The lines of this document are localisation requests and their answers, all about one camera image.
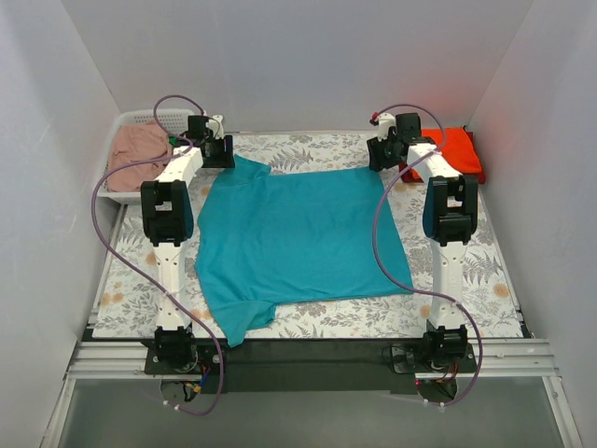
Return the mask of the teal t-shirt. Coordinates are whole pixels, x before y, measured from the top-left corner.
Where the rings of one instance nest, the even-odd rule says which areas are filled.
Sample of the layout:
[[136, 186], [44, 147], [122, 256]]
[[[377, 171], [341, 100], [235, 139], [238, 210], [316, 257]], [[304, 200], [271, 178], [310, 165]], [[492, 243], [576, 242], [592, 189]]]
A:
[[203, 297], [229, 345], [281, 304], [407, 292], [410, 266], [380, 177], [366, 167], [275, 175], [237, 158], [198, 217]]

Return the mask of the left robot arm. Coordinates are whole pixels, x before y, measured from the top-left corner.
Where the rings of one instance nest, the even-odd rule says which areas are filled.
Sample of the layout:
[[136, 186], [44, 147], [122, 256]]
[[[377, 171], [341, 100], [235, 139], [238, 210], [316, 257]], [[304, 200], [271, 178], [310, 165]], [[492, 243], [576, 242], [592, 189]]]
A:
[[166, 289], [158, 299], [155, 353], [180, 373], [192, 371], [199, 360], [191, 318], [182, 311], [185, 252], [194, 229], [188, 187], [201, 168], [234, 166], [232, 137], [225, 135], [223, 122], [221, 115], [188, 116], [182, 146], [156, 179], [141, 186], [144, 233], [153, 247], [158, 282]]

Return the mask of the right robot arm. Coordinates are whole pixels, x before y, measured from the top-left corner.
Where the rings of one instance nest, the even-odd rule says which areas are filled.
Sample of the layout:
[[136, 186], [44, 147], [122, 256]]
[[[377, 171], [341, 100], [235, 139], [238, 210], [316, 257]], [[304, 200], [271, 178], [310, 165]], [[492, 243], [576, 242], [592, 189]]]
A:
[[474, 359], [468, 315], [459, 301], [465, 252], [478, 226], [478, 181], [451, 167], [435, 141], [423, 136], [417, 113], [376, 112], [370, 123], [378, 130], [367, 140], [369, 169], [378, 173], [403, 163], [401, 175], [412, 169], [426, 184], [422, 224], [432, 250], [433, 289], [427, 293], [432, 304], [423, 337], [390, 348], [393, 369], [455, 372], [461, 362]]

